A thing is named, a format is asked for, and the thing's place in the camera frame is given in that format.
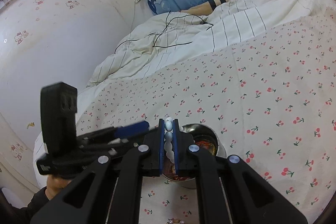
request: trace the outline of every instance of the blue gripper pad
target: blue gripper pad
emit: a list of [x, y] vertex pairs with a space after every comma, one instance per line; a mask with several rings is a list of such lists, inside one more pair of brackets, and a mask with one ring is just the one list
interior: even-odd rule
[[176, 133], [179, 132], [179, 128], [176, 128], [175, 120], [173, 120], [173, 144], [174, 144], [174, 161], [175, 161], [175, 173], [179, 173], [179, 151], [177, 149]]
[[130, 126], [118, 127], [117, 131], [114, 133], [114, 136], [115, 138], [127, 139], [130, 137], [134, 137], [145, 131], [148, 131], [148, 128], [149, 128], [148, 122], [146, 121], [137, 122]]
[[163, 160], [164, 160], [164, 156], [165, 156], [165, 151], [164, 151], [164, 142], [165, 142], [165, 120], [162, 119], [162, 123], [161, 123], [161, 128], [158, 128], [158, 133], [161, 135], [160, 137], [160, 162], [159, 162], [159, 172], [160, 175], [162, 175], [162, 169], [163, 169]]

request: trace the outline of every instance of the hand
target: hand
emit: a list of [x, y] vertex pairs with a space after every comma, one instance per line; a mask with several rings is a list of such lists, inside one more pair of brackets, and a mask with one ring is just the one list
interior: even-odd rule
[[67, 187], [70, 182], [71, 180], [65, 180], [54, 175], [49, 175], [45, 195], [49, 200], [52, 200], [63, 188]]

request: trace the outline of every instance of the black cable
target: black cable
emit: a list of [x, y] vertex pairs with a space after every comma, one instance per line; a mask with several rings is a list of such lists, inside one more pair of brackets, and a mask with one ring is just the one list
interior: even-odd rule
[[166, 46], [166, 47], [163, 47], [163, 46], [155, 46], [155, 47], [158, 47], [158, 48], [170, 48], [170, 47], [176, 47], [176, 46], [179, 46], [179, 45], [187, 45], [187, 44], [190, 44], [192, 43], [191, 42], [187, 42], [187, 43], [181, 43], [181, 44], [176, 44], [176, 45], [170, 45], [170, 46]]
[[[173, 21], [174, 19], [176, 19], [176, 18], [185, 18], [185, 17], [187, 17], [187, 16], [193, 16], [193, 17], [195, 17], [196, 15], [185, 15], [185, 16], [181, 16], [181, 17], [173, 17], [173, 18], [169, 21], [168, 24], [167, 24], [167, 18], [166, 18], [166, 27], [165, 27], [165, 29], [163, 30], [163, 32], [162, 32], [162, 33], [155, 39], [153, 47], [159, 47], [159, 46], [155, 46], [155, 44], [156, 44], [157, 40], [159, 39], [159, 37], [160, 37], [162, 34], [164, 34], [164, 33], [166, 32], [166, 30], [168, 29], [168, 26], [169, 26], [170, 22], [172, 22], [172, 21]], [[211, 27], [213, 27], [213, 24], [212, 24], [212, 23], [208, 23], [208, 22], [204, 21], [204, 19], [201, 18], [200, 16], [196, 16], [196, 17], [198, 17], [199, 19], [201, 19], [201, 20], [203, 21], [203, 24], [209, 24], [209, 25], [211, 25]], [[178, 46], [178, 45], [186, 45], [186, 44], [190, 44], [190, 42], [188, 42], [188, 43], [182, 43], [182, 44], [177, 44], [177, 45], [174, 45], [174, 46]]]
[[[179, 46], [179, 45], [187, 45], [187, 44], [192, 43], [192, 41], [191, 41], [191, 42], [187, 42], [187, 43], [175, 44], [175, 45], [166, 46], [166, 47], [163, 47], [163, 46], [156, 46], [156, 45], [155, 45], [156, 42], [157, 42], [157, 40], [159, 39], [159, 37], [160, 37], [161, 35], [163, 35], [163, 34], [166, 32], [166, 30], [168, 29], [168, 26], [169, 26], [170, 22], [172, 22], [174, 19], [177, 19], [177, 18], [185, 18], [185, 17], [187, 17], [187, 16], [193, 16], [193, 17], [196, 16], [196, 17], [198, 17], [200, 20], [203, 21], [203, 24], [209, 24], [209, 25], [211, 25], [211, 27], [209, 27], [207, 30], [209, 30], [210, 28], [212, 28], [212, 27], [214, 26], [212, 23], [208, 23], [208, 22], [206, 22], [203, 18], [201, 18], [200, 16], [197, 16], [197, 15], [185, 15], [185, 16], [180, 16], [180, 17], [173, 17], [173, 18], [167, 23], [167, 19], [168, 19], [170, 13], [171, 13], [171, 11], [169, 11], [169, 13], [168, 13], [168, 15], [167, 15], [167, 17], [166, 17], [166, 27], [165, 27], [164, 30], [159, 34], [159, 36], [155, 39], [153, 47], [158, 47], [158, 48], [169, 48], [169, 47], [176, 47], [176, 46]], [[150, 35], [153, 35], [153, 34], [158, 34], [158, 33], [153, 32], [153, 33], [150, 33], [150, 34], [147, 35], [147, 36], [150, 36]], [[120, 44], [117, 46], [117, 48], [116, 48], [115, 51], [114, 51], [114, 54], [117, 52], [117, 49], [118, 49], [122, 44], [124, 44], [124, 43], [126, 43], [126, 42], [138, 41], [138, 40], [140, 40], [140, 39], [134, 39], [134, 40], [126, 40], [126, 41], [123, 41], [122, 43], [120, 43]]]
[[168, 13], [168, 15], [167, 15], [167, 17], [166, 17], [166, 28], [164, 28], [164, 30], [162, 31], [162, 33], [155, 39], [153, 47], [155, 47], [155, 43], [157, 42], [157, 40], [159, 39], [159, 37], [160, 37], [163, 33], [165, 33], [165, 31], [168, 29], [168, 25], [169, 25], [169, 23], [170, 23], [171, 21], [167, 24], [167, 19], [168, 19], [170, 13], [171, 13], [171, 11], [169, 11], [169, 13]]
[[[150, 35], [153, 35], [153, 34], [158, 34], [158, 33], [157, 33], [157, 32], [153, 32], [153, 33], [150, 33], [150, 34], [147, 35], [147, 36], [150, 36]], [[124, 43], [126, 43], [126, 42], [138, 41], [138, 40], [140, 40], [140, 39], [126, 40], [126, 41], [120, 43], [120, 44], [118, 45], [118, 47], [116, 47], [116, 49], [115, 49], [115, 51], [114, 51], [114, 54], [117, 52], [117, 48], [119, 48], [122, 44], [124, 44]]]

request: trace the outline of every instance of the person's arm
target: person's arm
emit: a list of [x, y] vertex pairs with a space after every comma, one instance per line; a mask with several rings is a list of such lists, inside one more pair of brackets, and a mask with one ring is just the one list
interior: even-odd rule
[[29, 224], [33, 215], [36, 214], [45, 204], [47, 204], [49, 200], [53, 199], [70, 182], [70, 180], [64, 180], [55, 176], [48, 176], [47, 186], [34, 194], [27, 207], [21, 209], [12, 207], [17, 215], [17, 218], [19, 218], [20, 223], [18, 224]]
[[45, 194], [46, 188], [47, 187], [44, 187], [34, 194], [31, 202], [27, 207], [21, 209], [12, 207], [18, 218], [18, 221], [20, 221], [20, 224], [29, 224], [33, 215], [36, 214], [45, 204], [47, 204], [49, 199]]

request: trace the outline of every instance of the striped pillow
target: striped pillow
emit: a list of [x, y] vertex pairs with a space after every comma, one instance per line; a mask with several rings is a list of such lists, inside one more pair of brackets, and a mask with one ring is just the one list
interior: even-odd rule
[[209, 0], [195, 7], [191, 7], [188, 10], [182, 10], [181, 12], [196, 16], [208, 16], [217, 6], [229, 1], [230, 0]]

